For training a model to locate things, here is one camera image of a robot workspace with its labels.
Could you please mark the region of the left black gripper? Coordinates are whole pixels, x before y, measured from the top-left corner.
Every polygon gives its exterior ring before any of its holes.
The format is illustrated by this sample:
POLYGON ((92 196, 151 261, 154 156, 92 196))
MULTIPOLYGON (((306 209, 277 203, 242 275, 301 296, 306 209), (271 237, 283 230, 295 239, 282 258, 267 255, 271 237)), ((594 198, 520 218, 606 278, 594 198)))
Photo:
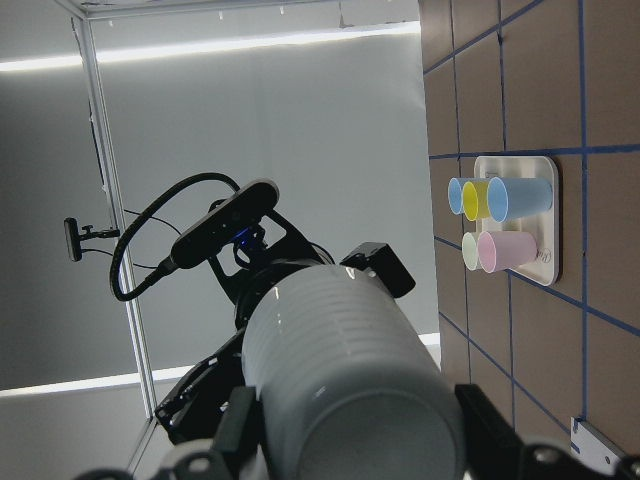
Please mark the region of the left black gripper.
POLYGON ((155 409, 155 416, 172 444, 211 438, 222 420, 222 406, 234 388, 245 384, 240 352, 250 315, 259 301, 276 283, 287 276, 333 261, 319 246, 313 245, 313 257, 286 258, 266 256, 251 262, 228 276, 220 263, 210 259, 216 278, 235 306, 236 333, 214 354, 192 367, 155 409))

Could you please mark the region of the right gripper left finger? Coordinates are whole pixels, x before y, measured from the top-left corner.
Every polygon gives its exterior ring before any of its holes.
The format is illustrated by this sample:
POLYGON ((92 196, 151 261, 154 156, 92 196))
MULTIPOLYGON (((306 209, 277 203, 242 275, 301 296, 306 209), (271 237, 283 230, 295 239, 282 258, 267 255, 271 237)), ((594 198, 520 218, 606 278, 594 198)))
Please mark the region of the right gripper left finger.
POLYGON ((256 388, 235 387, 216 431, 212 450, 221 455, 233 479, 255 457, 260 444, 260 401, 256 388))

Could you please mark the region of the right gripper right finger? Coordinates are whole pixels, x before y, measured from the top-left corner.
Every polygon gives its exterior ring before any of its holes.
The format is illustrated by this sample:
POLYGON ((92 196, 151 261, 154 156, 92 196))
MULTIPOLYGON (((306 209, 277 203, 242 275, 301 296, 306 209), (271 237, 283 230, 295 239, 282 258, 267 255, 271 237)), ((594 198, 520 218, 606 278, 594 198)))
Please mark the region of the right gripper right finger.
POLYGON ((517 479, 523 442, 476 384, 456 384, 464 417, 468 469, 474 479, 517 479))

